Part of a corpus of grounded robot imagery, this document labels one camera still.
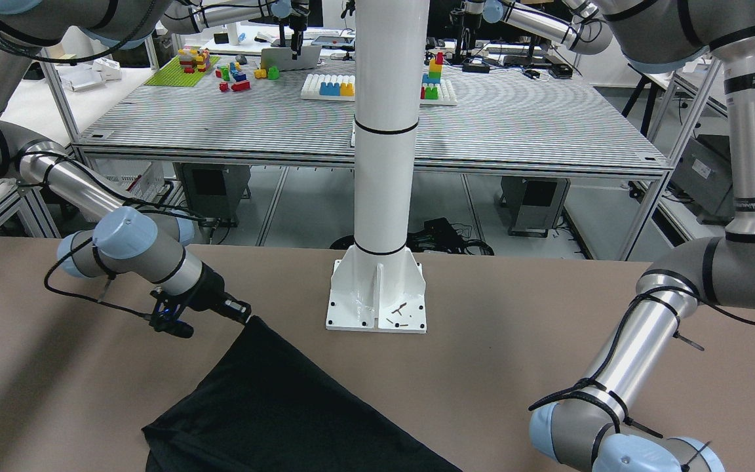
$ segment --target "white pillar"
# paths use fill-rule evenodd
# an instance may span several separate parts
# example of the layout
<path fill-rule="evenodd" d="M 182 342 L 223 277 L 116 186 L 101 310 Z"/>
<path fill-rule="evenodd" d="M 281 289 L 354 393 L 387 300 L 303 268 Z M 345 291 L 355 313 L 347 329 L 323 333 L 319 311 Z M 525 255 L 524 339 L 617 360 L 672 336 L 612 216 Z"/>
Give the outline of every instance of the white pillar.
<path fill-rule="evenodd" d="M 329 329 L 427 329 L 425 281 L 405 243 L 428 8 L 428 0 L 357 2 L 356 245 L 335 264 Z"/>

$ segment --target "green baseplate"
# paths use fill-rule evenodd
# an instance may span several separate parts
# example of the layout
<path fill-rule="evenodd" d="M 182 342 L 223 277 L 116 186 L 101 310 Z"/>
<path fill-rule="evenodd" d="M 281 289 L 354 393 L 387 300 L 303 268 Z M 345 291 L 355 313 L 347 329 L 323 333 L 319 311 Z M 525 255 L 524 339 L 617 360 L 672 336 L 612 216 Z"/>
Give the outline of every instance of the green baseplate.
<path fill-rule="evenodd" d="M 194 87 L 204 75 L 215 69 L 218 60 L 220 60 L 220 57 L 210 56 L 209 62 L 212 63 L 212 66 L 209 67 L 208 71 L 186 74 L 183 69 L 180 69 L 180 58 L 174 57 L 169 63 L 156 71 L 156 73 L 153 74 L 153 77 L 147 79 L 144 84 L 157 87 Z"/>

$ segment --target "stacked lego tower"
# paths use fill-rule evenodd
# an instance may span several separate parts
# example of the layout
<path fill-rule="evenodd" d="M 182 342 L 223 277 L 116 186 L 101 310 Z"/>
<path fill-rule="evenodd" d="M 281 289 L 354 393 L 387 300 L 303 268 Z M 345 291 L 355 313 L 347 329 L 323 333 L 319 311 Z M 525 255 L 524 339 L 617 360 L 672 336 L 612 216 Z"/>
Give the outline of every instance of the stacked lego tower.
<path fill-rule="evenodd" d="M 179 51 L 179 56 L 180 68 L 186 74 L 205 72 L 212 67 L 212 58 L 210 57 L 209 50 L 192 50 L 186 47 Z"/>
<path fill-rule="evenodd" d="M 444 54 L 438 53 L 429 62 L 429 69 L 421 79 L 421 99 L 438 100 L 438 84 L 441 83 L 441 68 L 444 65 Z"/>

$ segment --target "label sticker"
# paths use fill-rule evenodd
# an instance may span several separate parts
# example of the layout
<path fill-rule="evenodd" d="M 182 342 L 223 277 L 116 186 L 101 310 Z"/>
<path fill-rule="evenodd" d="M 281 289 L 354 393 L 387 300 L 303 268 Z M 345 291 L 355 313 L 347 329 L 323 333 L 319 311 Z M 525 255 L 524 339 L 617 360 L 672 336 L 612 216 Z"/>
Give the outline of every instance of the label sticker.
<path fill-rule="evenodd" d="M 695 162 L 692 164 L 692 170 L 698 172 L 698 175 L 704 177 L 704 179 L 709 179 L 710 173 L 712 173 L 712 169 L 707 167 L 707 164 L 698 161 L 698 159 L 695 159 Z"/>

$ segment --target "blue joint cap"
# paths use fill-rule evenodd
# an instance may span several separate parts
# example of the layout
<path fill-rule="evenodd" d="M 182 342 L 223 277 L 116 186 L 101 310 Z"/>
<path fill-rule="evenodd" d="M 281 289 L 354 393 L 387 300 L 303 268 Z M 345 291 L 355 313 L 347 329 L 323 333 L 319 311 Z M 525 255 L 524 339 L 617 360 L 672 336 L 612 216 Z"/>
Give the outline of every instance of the blue joint cap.
<path fill-rule="evenodd" d="M 43 0 L 0 0 L 0 15 L 24 13 L 42 2 Z"/>
<path fill-rule="evenodd" d="M 110 212 L 95 227 L 95 247 L 113 259 L 131 259 L 149 250 L 159 235 L 156 223 L 135 208 L 122 206 Z"/>
<path fill-rule="evenodd" d="M 74 246 L 72 245 L 72 241 L 75 240 L 75 236 L 78 233 L 69 234 L 66 238 L 63 238 L 63 240 L 60 241 L 60 244 L 57 245 L 57 260 L 63 259 L 63 256 L 69 254 L 69 251 L 73 250 Z M 69 274 L 72 277 L 77 277 L 79 279 L 89 278 L 86 275 L 83 275 L 80 269 L 77 268 L 77 265 L 75 265 L 75 258 L 71 256 L 67 257 L 66 260 L 60 264 L 60 269 L 63 269 L 66 274 Z"/>
<path fill-rule="evenodd" d="M 482 7 L 482 19 L 488 23 L 497 23 L 503 17 L 503 4 L 500 0 L 486 0 Z"/>
<path fill-rule="evenodd" d="M 171 213 L 174 213 L 174 215 L 188 216 L 188 213 L 183 212 L 182 210 L 172 210 Z M 177 218 L 176 224 L 180 228 L 180 244 L 183 246 L 191 244 L 191 242 L 194 241 L 195 236 L 197 236 L 197 225 L 188 218 Z"/>
<path fill-rule="evenodd" d="M 270 11 L 273 12 L 273 16 L 287 18 L 293 12 L 293 8 L 290 5 L 290 0 L 278 0 L 270 5 Z"/>
<path fill-rule="evenodd" d="M 722 460 L 718 459 L 716 451 L 713 451 L 709 446 L 704 448 L 703 442 L 694 439 L 694 437 L 671 437 L 671 439 L 678 439 L 692 446 L 696 451 L 701 451 L 701 459 L 704 459 L 707 463 L 710 472 L 725 472 L 724 464 L 722 464 Z"/>
<path fill-rule="evenodd" d="M 552 445 L 552 410 L 558 403 L 549 403 L 534 410 L 530 420 L 530 439 L 532 445 L 543 455 L 558 462 Z"/>
<path fill-rule="evenodd" d="M 85 28 L 81 28 L 81 31 L 83 31 L 84 35 L 89 36 L 92 39 L 97 39 L 98 41 L 101 41 L 101 44 L 107 46 L 108 48 L 111 48 L 120 42 L 120 41 L 117 41 L 116 39 L 109 39 L 109 38 L 104 38 L 101 35 L 96 35 L 95 33 L 92 33 L 92 31 L 87 30 Z M 133 39 L 128 44 L 123 45 L 121 49 L 132 50 L 132 48 L 136 48 L 140 46 L 144 42 L 145 39 L 147 39 L 146 35 L 144 36 L 144 38 L 141 38 L 141 39 Z"/>
<path fill-rule="evenodd" d="M 636 62 L 635 60 L 627 56 L 626 56 L 626 59 L 629 60 L 629 62 L 631 63 L 631 66 L 634 69 L 637 69 L 637 71 L 640 71 L 644 74 L 662 74 L 663 72 L 677 71 L 677 69 L 680 69 L 681 67 L 683 67 L 690 60 L 695 60 L 695 59 L 698 59 L 698 57 L 701 57 L 701 55 L 704 54 L 706 51 L 707 51 L 707 48 L 703 47 L 700 50 L 695 51 L 695 53 L 692 54 L 692 56 L 689 56 L 684 59 L 677 60 L 677 62 L 671 62 L 668 64 L 647 64 L 644 62 Z"/>
<path fill-rule="evenodd" d="M 592 472 L 680 471 L 680 462 L 666 448 L 644 437 L 611 434 L 602 440 Z"/>

